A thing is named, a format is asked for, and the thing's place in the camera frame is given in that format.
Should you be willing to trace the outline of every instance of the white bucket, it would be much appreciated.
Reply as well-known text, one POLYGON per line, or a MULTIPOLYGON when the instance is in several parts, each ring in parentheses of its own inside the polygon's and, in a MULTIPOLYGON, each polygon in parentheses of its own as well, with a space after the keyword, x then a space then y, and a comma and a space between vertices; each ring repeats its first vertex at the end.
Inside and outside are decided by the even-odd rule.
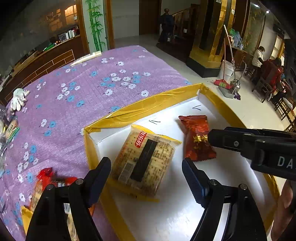
MULTIPOLYGON (((219 80, 223 79, 223 69, 224 69, 224 60, 221 64, 220 72, 218 74, 219 80)), ((233 75, 233 65, 232 65, 232 63, 226 61, 224 80, 228 81, 232 75, 233 75)))

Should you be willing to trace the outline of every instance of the staircase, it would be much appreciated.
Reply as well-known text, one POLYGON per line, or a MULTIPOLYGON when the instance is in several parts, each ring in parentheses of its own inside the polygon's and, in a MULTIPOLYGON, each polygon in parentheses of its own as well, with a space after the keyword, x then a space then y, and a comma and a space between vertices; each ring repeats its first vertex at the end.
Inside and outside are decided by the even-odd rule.
POLYGON ((198 13, 199 5, 197 4, 191 4, 190 8, 174 13, 172 16, 175 25, 172 39, 169 42, 158 43, 156 47, 186 62, 194 42, 198 13))

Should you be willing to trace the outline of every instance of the plastic bag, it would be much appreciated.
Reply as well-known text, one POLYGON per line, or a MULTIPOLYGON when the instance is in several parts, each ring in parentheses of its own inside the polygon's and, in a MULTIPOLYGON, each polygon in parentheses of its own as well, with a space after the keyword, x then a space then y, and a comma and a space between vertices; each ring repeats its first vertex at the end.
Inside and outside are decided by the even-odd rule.
POLYGON ((135 197, 153 197, 180 141, 138 125, 132 125, 120 153, 112 165, 111 177, 121 191, 135 197))
POLYGON ((179 116, 186 127, 185 158, 192 161, 204 161, 216 158, 216 152, 207 140, 209 125, 206 115, 179 116))

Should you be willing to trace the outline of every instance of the purple bedspread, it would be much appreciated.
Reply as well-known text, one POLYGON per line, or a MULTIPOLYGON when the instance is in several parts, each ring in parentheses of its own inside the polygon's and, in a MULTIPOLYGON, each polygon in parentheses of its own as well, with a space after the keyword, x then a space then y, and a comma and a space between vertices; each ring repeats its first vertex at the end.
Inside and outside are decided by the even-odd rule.
MULTIPOLYGON (((140 46, 106 51, 30 84, 28 102, 17 113, 20 131, 6 150, 0 180, 0 210, 6 202, 0 217, 16 241, 25 240, 20 206, 29 206, 41 169, 53 167, 64 177, 87 174, 83 127, 138 100, 188 84, 140 46)), ((104 240, 117 240, 100 204, 94 220, 104 240)))

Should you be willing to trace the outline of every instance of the white shirt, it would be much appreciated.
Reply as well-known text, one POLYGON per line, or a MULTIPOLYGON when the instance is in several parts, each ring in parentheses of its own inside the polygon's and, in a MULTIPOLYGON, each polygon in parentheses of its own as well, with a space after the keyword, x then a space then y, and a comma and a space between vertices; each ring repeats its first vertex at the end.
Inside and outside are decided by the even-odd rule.
POLYGON ((263 60, 263 54, 259 49, 257 49, 255 51, 254 57, 252 59, 252 65, 257 66, 257 67, 261 67, 262 63, 259 61, 259 58, 261 58, 263 60))

